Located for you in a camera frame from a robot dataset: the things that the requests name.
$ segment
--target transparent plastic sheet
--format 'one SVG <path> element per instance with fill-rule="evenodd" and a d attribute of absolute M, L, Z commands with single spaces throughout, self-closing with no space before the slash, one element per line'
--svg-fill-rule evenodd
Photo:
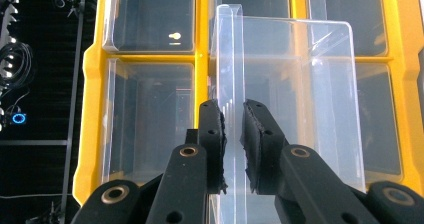
<path fill-rule="evenodd" d="M 217 8 L 212 58 L 228 138 L 228 194 L 218 223 L 279 223 L 273 196 L 252 194 L 240 144 L 245 98 L 268 106 L 292 144 L 315 148 L 347 184 L 365 191 L 351 30 L 347 23 L 243 17 Z"/>

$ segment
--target cable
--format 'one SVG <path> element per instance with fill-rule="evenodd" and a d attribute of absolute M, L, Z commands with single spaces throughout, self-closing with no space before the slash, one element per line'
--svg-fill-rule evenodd
<path fill-rule="evenodd" d="M 0 86 L 7 89 L 19 89 L 28 85 L 35 75 L 32 58 L 33 53 L 29 45 L 16 42 L 8 43 L 0 50 L 0 62 L 13 60 L 21 60 L 18 70 L 11 76 L 2 76 L 0 78 Z"/>
<path fill-rule="evenodd" d="M 0 101 L 1 101 L 1 99 L 3 99 L 3 97 L 5 97 L 7 94 L 9 94 L 10 91 L 11 91 L 11 89 L 8 89 L 4 94 L 1 93 L 0 94 Z"/>
<path fill-rule="evenodd" d="M 27 198 L 27 197 L 53 197 L 62 196 L 62 194 L 29 194 L 29 195 L 18 195 L 18 196 L 0 196 L 0 199 L 16 199 L 16 198 Z"/>
<path fill-rule="evenodd" d="M 5 113 L 9 113 L 9 114 L 11 114 L 12 112 L 13 112 L 13 110 L 15 110 L 15 107 L 16 107 L 16 105 L 18 104 L 18 102 L 22 99 L 22 98 L 24 98 L 24 97 L 26 97 L 26 96 L 28 96 L 29 95 L 29 93 L 30 93 L 30 89 L 29 89 L 29 87 L 27 87 L 27 89 L 28 89 L 28 91 L 25 93 L 25 94 L 23 94 L 21 97 L 19 97 L 16 101 L 15 101 L 15 103 L 13 104 L 13 105 L 11 105 L 11 106 L 9 106 L 7 109 L 6 109 L 6 111 L 5 111 Z"/>

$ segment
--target small white light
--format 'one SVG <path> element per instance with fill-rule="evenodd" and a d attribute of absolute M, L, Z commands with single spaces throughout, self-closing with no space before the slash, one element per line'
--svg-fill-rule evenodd
<path fill-rule="evenodd" d="M 172 38 L 174 40 L 179 40 L 181 38 L 181 34 L 179 32 L 175 32 L 175 33 L 169 34 L 169 38 Z"/>

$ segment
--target blue light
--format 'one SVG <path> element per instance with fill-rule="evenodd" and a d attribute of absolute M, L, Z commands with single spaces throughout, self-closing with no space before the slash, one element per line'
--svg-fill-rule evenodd
<path fill-rule="evenodd" d="M 15 115 L 12 116 L 12 121 L 15 124 L 22 124 L 25 122 L 25 120 L 26 120 L 26 116 L 21 113 L 16 113 Z"/>

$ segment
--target black mechanical part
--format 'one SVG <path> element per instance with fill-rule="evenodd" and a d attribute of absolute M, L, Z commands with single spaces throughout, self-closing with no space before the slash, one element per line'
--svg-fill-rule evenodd
<path fill-rule="evenodd" d="M 274 206 L 281 223 L 305 223 L 305 216 L 303 215 L 302 209 L 300 209 L 299 205 L 296 202 L 285 200 L 280 196 L 276 195 Z"/>
<path fill-rule="evenodd" d="M 200 145 L 184 144 L 173 150 L 146 223 L 205 223 L 206 162 Z"/>
<path fill-rule="evenodd" d="M 131 181 L 114 180 L 98 187 L 75 215 L 72 224 L 131 223 L 135 215 L 139 189 Z"/>
<path fill-rule="evenodd" d="M 366 206 L 381 223 L 424 223 L 424 199 L 408 187 L 393 182 L 373 183 Z"/>
<path fill-rule="evenodd" d="M 146 223 L 153 201 L 155 200 L 156 193 L 159 189 L 162 176 L 163 175 L 159 175 L 155 179 L 140 187 L 140 195 L 138 198 L 136 215 L 134 216 L 134 223 Z"/>
<path fill-rule="evenodd" d="M 199 113 L 198 143 L 206 149 L 208 156 L 208 194 L 219 194 L 221 190 L 226 193 L 224 153 L 227 139 L 224 115 L 216 100 L 200 104 Z"/>
<path fill-rule="evenodd" d="M 286 146 L 280 167 L 306 223 L 378 223 L 313 149 Z"/>
<path fill-rule="evenodd" d="M 197 129 L 187 129 L 186 139 L 184 144 L 198 144 L 198 130 Z"/>
<path fill-rule="evenodd" d="M 289 143 L 268 108 L 257 101 L 244 103 L 242 128 L 240 141 L 246 151 L 252 192 L 276 195 L 282 179 L 280 154 Z"/>

